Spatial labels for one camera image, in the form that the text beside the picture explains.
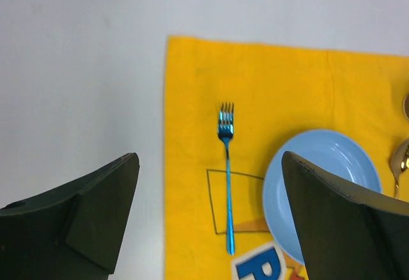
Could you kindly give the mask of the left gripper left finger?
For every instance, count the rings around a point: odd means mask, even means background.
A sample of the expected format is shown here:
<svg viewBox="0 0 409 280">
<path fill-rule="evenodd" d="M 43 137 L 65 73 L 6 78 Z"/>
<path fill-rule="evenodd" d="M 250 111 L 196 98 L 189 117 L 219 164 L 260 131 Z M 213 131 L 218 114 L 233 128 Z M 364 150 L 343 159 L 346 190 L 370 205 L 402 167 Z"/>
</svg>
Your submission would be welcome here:
<svg viewBox="0 0 409 280">
<path fill-rule="evenodd" d="M 136 153 L 1 209 L 1 279 L 108 279 L 137 187 Z"/>
</svg>

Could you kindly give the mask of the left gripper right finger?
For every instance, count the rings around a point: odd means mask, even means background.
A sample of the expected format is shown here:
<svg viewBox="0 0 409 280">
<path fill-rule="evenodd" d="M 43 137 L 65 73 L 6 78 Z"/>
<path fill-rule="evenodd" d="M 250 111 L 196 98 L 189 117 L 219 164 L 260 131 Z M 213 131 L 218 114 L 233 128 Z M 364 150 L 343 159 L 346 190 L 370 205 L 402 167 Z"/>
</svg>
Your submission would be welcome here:
<svg viewBox="0 0 409 280">
<path fill-rule="evenodd" d="M 408 203 L 282 156 L 309 279 L 408 279 Z"/>
</svg>

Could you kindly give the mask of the light blue plate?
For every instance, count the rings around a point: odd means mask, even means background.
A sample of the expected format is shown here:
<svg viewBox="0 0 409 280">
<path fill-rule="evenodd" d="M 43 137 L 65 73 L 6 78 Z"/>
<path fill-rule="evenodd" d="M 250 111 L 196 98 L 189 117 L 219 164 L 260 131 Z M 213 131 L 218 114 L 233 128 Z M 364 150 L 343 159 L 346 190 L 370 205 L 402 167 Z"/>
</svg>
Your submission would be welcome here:
<svg viewBox="0 0 409 280">
<path fill-rule="evenodd" d="M 308 130 L 287 140 L 272 158 L 263 183 L 263 210 L 272 236 L 295 261 L 304 258 L 298 241 L 282 174 L 284 152 L 294 152 L 332 174 L 382 193 L 382 183 L 369 155 L 348 136 L 326 129 Z"/>
</svg>

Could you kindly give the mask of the gold spoon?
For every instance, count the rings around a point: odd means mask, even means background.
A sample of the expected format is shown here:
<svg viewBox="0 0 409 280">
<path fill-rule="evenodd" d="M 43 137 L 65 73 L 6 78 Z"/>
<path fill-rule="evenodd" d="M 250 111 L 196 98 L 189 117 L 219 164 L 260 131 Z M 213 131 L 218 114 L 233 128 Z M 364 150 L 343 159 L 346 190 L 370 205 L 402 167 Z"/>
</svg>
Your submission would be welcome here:
<svg viewBox="0 0 409 280">
<path fill-rule="evenodd" d="M 400 175 L 408 169 L 408 139 L 403 141 L 392 154 L 389 167 L 394 176 L 394 198 L 398 198 Z"/>
</svg>

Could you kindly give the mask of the metal cup brown base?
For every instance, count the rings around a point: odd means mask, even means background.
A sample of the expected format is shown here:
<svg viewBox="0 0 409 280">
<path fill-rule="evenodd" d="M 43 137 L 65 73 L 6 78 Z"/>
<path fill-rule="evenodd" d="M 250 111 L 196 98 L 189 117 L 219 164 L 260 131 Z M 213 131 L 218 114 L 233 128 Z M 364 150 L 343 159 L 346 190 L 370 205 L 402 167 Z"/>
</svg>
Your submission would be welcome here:
<svg viewBox="0 0 409 280">
<path fill-rule="evenodd" d="M 403 114 L 409 120 L 409 94 L 406 94 L 403 99 Z"/>
</svg>

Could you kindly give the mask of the yellow Pikachu cloth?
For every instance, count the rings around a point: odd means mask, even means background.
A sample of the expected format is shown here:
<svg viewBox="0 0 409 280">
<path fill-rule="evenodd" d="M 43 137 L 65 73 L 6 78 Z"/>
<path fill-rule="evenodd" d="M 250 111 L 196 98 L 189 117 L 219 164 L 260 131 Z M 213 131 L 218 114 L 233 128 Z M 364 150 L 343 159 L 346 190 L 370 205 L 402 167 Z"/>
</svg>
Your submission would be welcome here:
<svg viewBox="0 0 409 280">
<path fill-rule="evenodd" d="M 273 246 L 264 178 L 277 150 L 306 130 L 352 138 L 393 195 L 389 158 L 408 137 L 406 56 L 174 36 L 165 83 L 166 279 L 238 279 L 239 263 Z M 217 134 L 224 102 L 234 104 L 234 255 L 226 249 L 226 151 Z"/>
</svg>

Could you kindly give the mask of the blue fork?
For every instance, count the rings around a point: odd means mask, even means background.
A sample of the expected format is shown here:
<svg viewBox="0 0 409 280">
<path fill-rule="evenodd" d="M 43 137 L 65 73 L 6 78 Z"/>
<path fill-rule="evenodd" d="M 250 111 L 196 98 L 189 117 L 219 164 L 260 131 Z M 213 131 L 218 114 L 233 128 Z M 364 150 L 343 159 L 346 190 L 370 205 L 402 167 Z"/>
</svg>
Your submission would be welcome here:
<svg viewBox="0 0 409 280">
<path fill-rule="evenodd" d="M 218 138 L 223 142 L 226 151 L 226 195 L 227 195 L 227 226 L 226 249 L 230 255 L 235 254 L 235 234 L 233 225 L 233 204 L 231 195 L 231 164 L 229 144 L 234 136 L 234 104 L 224 102 L 219 111 Z"/>
</svg>

